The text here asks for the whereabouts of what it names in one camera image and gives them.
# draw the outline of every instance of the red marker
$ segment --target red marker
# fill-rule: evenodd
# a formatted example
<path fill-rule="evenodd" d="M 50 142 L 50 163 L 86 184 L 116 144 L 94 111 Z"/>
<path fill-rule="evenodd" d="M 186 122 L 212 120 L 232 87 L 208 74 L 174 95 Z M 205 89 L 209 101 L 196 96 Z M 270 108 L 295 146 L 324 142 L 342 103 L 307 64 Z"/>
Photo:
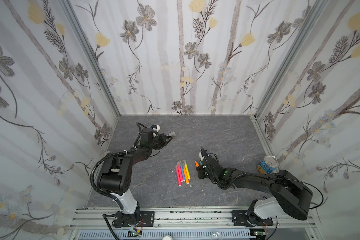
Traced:
<path fill-rule="evenodd" d="M 175 166 L 176 174 L 177 174 L 177 181 L 179 183 L 179 187 L 181 187 L 180 175 L 179 175 L 179 168 Z"/>
<path fill-rule="evenodd" d="M 185 182 L 185 180 L 183 179 L 183 174 L 181 172 L 181 168 L 180 168 L 180 162 L 177 162 L 177 167 L 178 167 L 178 171 L 179 171 L 179 175 L 180 175 L 180 180 L 182 182 Z"/>

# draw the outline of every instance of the black cable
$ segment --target black cable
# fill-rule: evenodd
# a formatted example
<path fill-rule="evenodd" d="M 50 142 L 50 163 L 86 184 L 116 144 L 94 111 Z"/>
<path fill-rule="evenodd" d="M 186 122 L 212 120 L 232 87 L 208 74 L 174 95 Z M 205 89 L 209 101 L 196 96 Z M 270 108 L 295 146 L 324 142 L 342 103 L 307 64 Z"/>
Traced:
<path fill-rule="evenodd" d="M 149 157 L 153 157 L 153 156 L 156 156 L 160 153 L 161 149 L 158 150 L 158 153 L 156 153 L 155 155 L 152 155 L 152 156 L 149 156 Z"/>
<path fill-rule="evenodd" d="M 103 195 L 103 196 L 106 196 L 106 197 L 110 197 L 111 199 L 116 200 L 117 197 L 115 197 L 114 195 L 111 195 L 111 194 L 109 194 L 109 193 L 103 192 L 102 190 L 100 190 L 100 189 L 96 186 L 95 180 L 94 180 L 95 171 L 96 171 L 96 169 L 98 168 L 98 166 L 99 166 L 104 160 L 106 160 L 107 158 L 113 157 L 113 156 L 115 156 L 115 155 L 123 154 L 123 153 L 124 153 L 124 154 L 129 154 L 129 153 L 132 153 L 132 152 L 134 152 L 134 151 L 136 151 L 136 149 L 132 149 L 132 150 L 129 150 L 129 151 L 127 151 L 127 152 L 125 152 L 125 151 L 122 151 L 122 152 L 114 152 L 114 153 L 108 154 L 107 156 L 105 156 L 105 157 L 103 157 L 102 159 L 100 159 L 100 161 L 98 161 L 98 162 L 95 164 L 95 166 L 93 166 L 92 171 L 91 171 L 91 175 L 89 176 L 89 182 L 91 183 L 92 188 L 93 188 L 97 193 L 99 193 L 99 194 L 101 194 L 101 195 Z"/>
<path fill-rule="evenodd" d="M 258 176 L 258 175 L 255 175 L 255 174 L 250 174 L 248 173 L 247 175 L 250 175 L 250 176 L 255 176 L 255 177 L 260 177 L 260 178 L 264 178 L 264 179 L 274 179 L 274 180 L 290 180 L 290 181 L 295 181 L 295 182 L 301 182 L 303 184 L 308 184 L 312 187 L 314 187 L 317 191 L 319 191 L 319 193 L 321 194 L 321 203 L 317 206 L 314 206 L 314 207 L 310 207 L 309 209 L 315 209 L 317 207 L 320 207 L 321 205 L 323 205 L 323 202 L 324 202 L 324 195 L 323 193 L 317 188 L 315 187 L 314 185 L 310 184 L 310 183 L 307 183 L 307 182 L 303 182 L 303 181 L 300 181 L 300 180 L 294 180 L 294 179 L 288 179 L 288 178 L 272 178 L 272 177 L 262 177 L 262 176 Z"/>
<path fill-rule="evenodd" d="M 107 226 L 108 226 L 108 228 L 109 228 L 109 230 L 110 230 L 110 233 L 112 233 L 112 236 L 113 236 L 116 240 L 120 240 L 120 239 L 116 236 L 115 232 L 113 231 L 113 229 L 112 229 L 112 227 L 110 226 L 109 221 L 108 221 L 108 217 L 116 217 L 117 215 L 118 215 L 117 213 L 111 214 L 111 215 L 103 214 L 103 218 L 104 218 L 104 220 L 106 221 Z"/>
<path fill-rule="evenodd" d="M 276 228 L 275 228 L 275 230 L 273 231 L 273 233 L 272 233 L 266 240 L 270 239 L 270 238 L 275 234 L 275 232 L 276 232 L 276 230 L 277 230 L 277 222 L 278 222 L 278 220 L 277 220 L 277 216 L 276 216 Z"/>
<path fill-rule="evenodd" d="M 210 154 L 213 154 L 213 155 L 215 156 L 215 158 L 216 158 L 216 161 L 217 161 L 217 162 L 219 162 L 219 158 L 217 157 L 217 155 L 216 155 L 216 154 L 211 153 L 211 152 L 210 152 Z"/>

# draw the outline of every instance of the can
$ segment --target can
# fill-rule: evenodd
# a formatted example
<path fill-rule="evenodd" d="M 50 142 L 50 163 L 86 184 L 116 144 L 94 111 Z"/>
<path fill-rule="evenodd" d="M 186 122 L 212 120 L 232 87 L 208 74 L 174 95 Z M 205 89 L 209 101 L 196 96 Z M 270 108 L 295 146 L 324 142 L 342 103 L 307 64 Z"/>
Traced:
<path fill-rule="evenodd" d="M 272 155 L 264 156 L 263 160 L 257 166 L 257 170 L 261 174 L 270 174 L 279 166 L 279 161 Z"/>

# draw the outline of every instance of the orange marker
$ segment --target orange marker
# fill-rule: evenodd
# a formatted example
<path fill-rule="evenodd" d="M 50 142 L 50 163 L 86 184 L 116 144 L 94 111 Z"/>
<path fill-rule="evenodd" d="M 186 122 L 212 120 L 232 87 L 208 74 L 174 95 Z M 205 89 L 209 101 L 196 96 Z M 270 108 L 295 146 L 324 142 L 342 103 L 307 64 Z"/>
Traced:
<path fill-rule="evenodd" d="M 184 164 L 183 164 L 182 166 L 183 166 L 183 169 L 184 169 L 184 175 L 185 175 L 185 182 L 186 182 L 187 184 L 189 184 L 189 180 L 188 180 L 188 173 L 187 173 L 187 170 L 185 169 L 185 165 L 184 165 Z"/>

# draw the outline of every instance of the black wire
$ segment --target black wire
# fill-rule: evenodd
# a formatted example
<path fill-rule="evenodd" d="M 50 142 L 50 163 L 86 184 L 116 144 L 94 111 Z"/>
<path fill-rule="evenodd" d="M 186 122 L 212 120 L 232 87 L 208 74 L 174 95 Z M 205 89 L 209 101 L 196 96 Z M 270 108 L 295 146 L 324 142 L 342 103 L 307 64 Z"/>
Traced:
<path fill-rule="evenodd" d="M 273 231 L 273 233 L 272 233 L 271 235 L 269 235 L 269 237 L 268 237 L 266 240 L 270 239 L 270 238 L 275 234 L 275 232 L 276 232 L 276 230 L 277 230 L 277 222 L 278 222 L 278 220 L 277 220 L 277 216 L 276 216 L 276 228 L 275 228 L 275 230 Z"/>
<path fill-rule="evenodd" d="M 294 179 L 288 179 L 288 178 L 272 178 L 272 177 L 262 177 L 262 176 L 258 176 L 258 175 L 255 175 L 255 174 L 250 174 L 248 173 L 247 175 L 251 175 L 251 176 L 255 176 L 255 177 L 260 177 L 260 178 L 264 178 L 264 179 L 274 179 L 274 180 L 290 180 L 290 181 L 295 181 L 295 182 L 301 182 L 303 184 L 308 184 L 312 187 L 314 187 L 317 191 L 319 191 L 319 193 L 321 194 L 321 203 L 317 206 L 314 206 L 314 207 L 310 207 L 309 209 L 315 209 L 317 207 L 320 207 L 321 205 L 323 205 L 323 202 L 324 202 L 324 195 L 323 193 L 317 188 L 315 187 L 314 185 L 310 184 L 310 183 L 307 183 L 307 182 L 303 182 L 303 181 L 300 181 L 300 180 L 294 180 Z"/>
<path fill-rule="evenodd" d="M 113 236 L 116 240 L 120 240 L 120 239 L 116 236 L 115 232 L 113 231 L 113 229 L 112 229 L 112 227 L 110 226 L 109 221 L 108 221 L 108 217 L 116 217 L 116 216 L 117 216 L 117 213 L 116 213 L 116 214 L 111 214 L 111 215 L 103 214 L 103 218 L 104 218 L 104 220 L 105 220 L 106 223 L 107 223 L 107 226 L 108 226 L 108 228 L 109 228 L 109 230 L 110 230 L 110 233 L 112 233 L 112 236 Z"/>
<path fill-rule="evenodd" d="M 158 150 L 158 153 L 156 153 L 155 155 L 152 155 L 152 156 L 149 156 L 149 157 L 153 157 L 153 156 L 156 156 L 160 153 L 161 149 Z"/>

